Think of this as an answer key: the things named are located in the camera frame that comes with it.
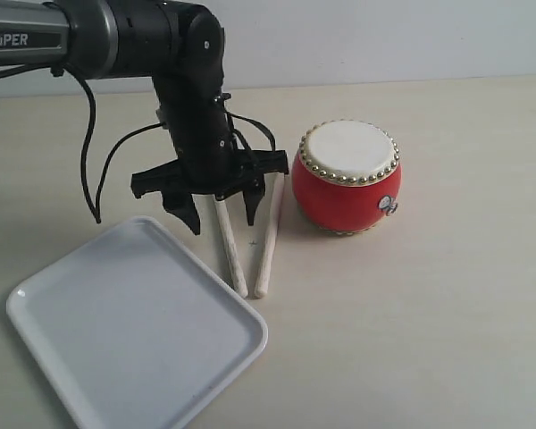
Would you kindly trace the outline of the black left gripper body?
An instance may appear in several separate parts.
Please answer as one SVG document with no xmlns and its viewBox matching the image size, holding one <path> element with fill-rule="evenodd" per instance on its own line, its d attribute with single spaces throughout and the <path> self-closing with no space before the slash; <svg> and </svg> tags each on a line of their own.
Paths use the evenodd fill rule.
<svg viewBox="0 0 536 429">
<path fill-rule="evenodd" d="M 156 191 L 221 197 L 254 187 L 266 174 L 289 173 L 287 153 L 276 148 L 272 132 L 227 109 L 230 93 L 204 97 L 190 85 L 173 84 L 155 85 L 155 93 L 177 159 L 135 173 L 130 186 L 136 198 Z M 236 119 L 257 127 L 270 148 L 251 148 Z"/>
</svg>

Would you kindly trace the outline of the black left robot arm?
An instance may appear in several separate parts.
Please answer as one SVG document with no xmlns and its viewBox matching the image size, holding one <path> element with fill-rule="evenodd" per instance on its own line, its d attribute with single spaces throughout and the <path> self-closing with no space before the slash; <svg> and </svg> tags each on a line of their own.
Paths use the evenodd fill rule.
<svg viewBox="0 0 536 429">
<path fill-rule="evenodd" d="M 225 31 L 205 6 L 179 1 L 0 1 L 0 80 L 47 69 L 70 74 L 87 96 L 92 80 L 149 78 L 158 126 L 176 158 L 133 174 L 136 198 L 161 195 L 163 209 L 194 233 L 194 198 L 243 197 L 252 223 L 269 173 L 287 173 L 276 146 L 257 150 L 235 127 L 222 89 Z"/>
</svg>

